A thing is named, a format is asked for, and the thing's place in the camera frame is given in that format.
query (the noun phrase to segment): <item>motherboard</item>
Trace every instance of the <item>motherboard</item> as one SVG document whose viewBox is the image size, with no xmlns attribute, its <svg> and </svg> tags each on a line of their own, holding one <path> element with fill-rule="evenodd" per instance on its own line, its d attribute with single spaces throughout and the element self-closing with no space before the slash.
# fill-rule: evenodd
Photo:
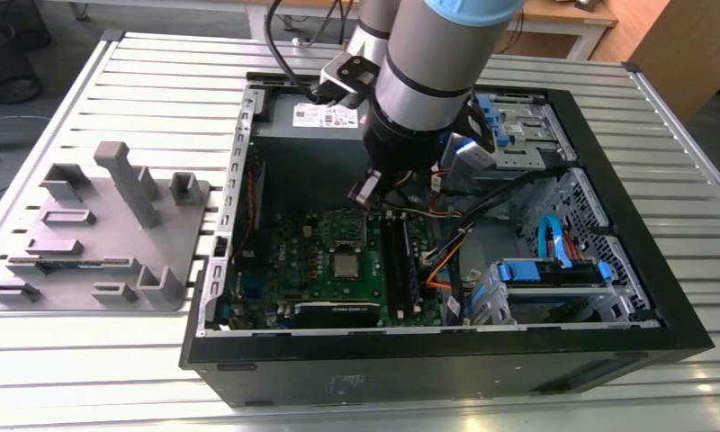
<svg viewBox="0 0 720 432">
<path fill-rule="evenodd" d="M 341 209 L 276 215 L 261 265 L 237 273 L 221 311 L 233 329 L 436 326 L 441 305 L 420 280 L 427 220 Z"/>
</svg>

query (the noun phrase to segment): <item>desk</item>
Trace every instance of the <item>desk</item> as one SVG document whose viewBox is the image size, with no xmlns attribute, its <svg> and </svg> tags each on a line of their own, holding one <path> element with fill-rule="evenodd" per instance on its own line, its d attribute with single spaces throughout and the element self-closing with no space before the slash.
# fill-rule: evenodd
<svg viewBox="0 0 720 432">
<path fill-rule="evenodd" d="M 317 74 L 337 50 L 283 54 Z M 263 43 L 129 33 L 100 43 L 0 202 L 0 255 L 24 241 L 50 163 L 81 164 L 122 140 L 155 178 L 192 171 L 223 199 L 247 72 L 279 72 Z M 231 409 L 179 366 L 185 307 L 171 314 L 0 315 L 0 428 L 173 430 L 720 430 L 720 176 L 640 75 L 619 64 L 495 56 L 481 85 L 571 91 L 716 348 L 580 395 L 347 407 Z M 219 213 L 211 209 L 204 230 Z M 200 236 L 197 257 L 212 252 Z M 192 270 L 196 280 L 201 268 Z M 0 260 L 0 278 L 9 276 Z"/>
<path fill-rule="evenodd" d="M 49 0 L 72 2 L 73 9 L 80 13 L 80 4 L 73 0 Z M 356 19 L 357 4 L 355 2 L 351 18 Z M 169 7 L 177 9 L 197 9 L 225 12 L 244 12 L 248 15 L 251 38 L 264 41 L 264 17 L 271 0 L 89 0 L 92 5 L 129 5 Z M 285 0 L 277 9 L 279 14 L 324 17 L 331 8 L 332 0 Z M 524 32 L 567 34 L 576 37 L 568 52 L 568 60 L 587 60 L 608 27 L 619 21 L 616 16 L 600 3 L 592 13 L 574 6 L 574 3 L 559 3 L 552 0 L 525 0 Z"/>
</svg>

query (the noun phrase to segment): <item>sticker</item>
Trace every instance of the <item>sticker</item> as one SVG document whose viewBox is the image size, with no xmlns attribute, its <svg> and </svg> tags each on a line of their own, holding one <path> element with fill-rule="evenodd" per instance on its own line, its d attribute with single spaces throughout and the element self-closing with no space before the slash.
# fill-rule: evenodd
<svg viewBox="0 0 720 432">
<path fill-rule="evenodd" d="M 343 105 L 300 103 L 293 107 L 296 128 L 357 128 L 357 111 Z"/>
<path fill-rule="evenodd" d="M 459 302 L 456 301 L 456 299 L 453 298 L 453 296 L 451 295 L 448 297 L 448 309 L 451 310 L 451 312 L 453 312 L 453 315 L 459 316 L 459 312 L 461 310 L 461 305 L 459 304 Z"/>
<path fill-rule="evenodd" d="M 440 188 L 443 187 L 443 180 L 437 175 L 432 175 L 432 192 L 440 192 Z"/>
</svg>

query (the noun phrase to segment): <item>gray part holder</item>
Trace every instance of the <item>gray part holder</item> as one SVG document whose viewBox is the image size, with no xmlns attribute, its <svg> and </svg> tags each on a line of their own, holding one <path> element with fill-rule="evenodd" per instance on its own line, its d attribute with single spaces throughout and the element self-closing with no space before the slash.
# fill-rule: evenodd
<svg viewBox="0 0 720 432">
<path fill-rule="evenodd" d="M 211 192 L 208 182 L 192 173 L 155 181 L 145 167 L 137 168 L 137 176 L 130 170 L 137 190 L 153 196 L 149 206 L 161 221 L 153 228 L 143 228 L 112 179 L 88 179 L 77 166 L 53 166 L 52 171 L 46 178 L 65 173 L 69 188 L 61 189 L 62 201 L 52 194 L 42 205 L 28 243 L 36 240 L 34 246 L 57 253 L 30 249 L 34 255 L 28 255 L 17 250 L 8 257 L 5 266 L 17 279 L 0 282 L 0 311 L 180 309 Z M 49 214 L 61 216 L 48 223 Z M 78 246 L 68 247 L 66 252 L 48 246 L 58 240 Z M 151 278 L 140 278 L 147 272 Z"/>
<path fill-rule="evenodd" d="M 175 302 L 184 295 L 184 286 L 168 267 L 161 271 L 160 280 L 145 266 L 141 267 L 137 289 L 147 297 L 147 301 L 155 304 Z"/>
<path fill-rule="evenodd" d="M 93 298 L 102 305 L 120 307 L 136 301 L 136 293 L 126 283 L 94 283 Z"/>
<path fill-rule="evenodd" d="M 80 201 L 74 189 L 90 182 L 80 166 L 53 164 L 40 186 L 48 189 L 50 196 L 60 202 Z"/>
<path fill-rule="evenodd" d="M 151 189 L 155 182 L 151 175 L 144 174 L 145 168 L 141 168 L 140 175 L 136 174 L 128 162 L 128 151 L 124 142 L 102 141 L 96 148 L 93 159 L 98 166 L 109 171 L 117 192 L 122 195 L 122 200 L 128 204 L 141 227 L 152 228 L 160 223 L 160 216 L 151 203 L 151 195 L 155 195 Z M 147 188 L 141 185 L 141 181 L 148 184 Z"/>
<path fill-rule="evenodd" d="M 0 282 L 0 302 L 5 304 L 29 305 L 41 297 L 40 292 L 21 279 Z"/>
</svg>

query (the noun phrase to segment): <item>floor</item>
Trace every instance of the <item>floor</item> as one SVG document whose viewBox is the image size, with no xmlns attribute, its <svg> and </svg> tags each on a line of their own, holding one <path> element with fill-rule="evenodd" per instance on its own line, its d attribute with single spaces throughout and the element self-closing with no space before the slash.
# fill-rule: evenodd
<svg viewBox="0 0 720 432">
<path fill-rule="evenodd" d="M 2 115 L 53 116 L 66 89 L 97 43 L 104 29 L 125 29 L 132 32 L 180 33 L 197 36 L 249 37 L 247 17 L 241 13 L 217 13 L 140 7 L 93 5 L 89 19 L 74 20 L 68 5 L 38 2 L 44 19 L 53 35 L 53 44 L 29 54 L 29 60 L 44 84 L 41 96 L 16 106 L 0 105 Z M 293 25 L 304 35 L 313 34 L 320 19 Z M 339 20 L 331 20 L 320 42 L 339 39 Z M 287 41 L 299 33 L 273 28 L 276 40 Z M 44 122 L 14 120 L 0 122 L 0 189 L 5 188 L 18 171 L 30 146 L 42 133 Z M 690 124 L 690 132 L 720 169 L 720 97 L 714 98 Z"/>
</svg>

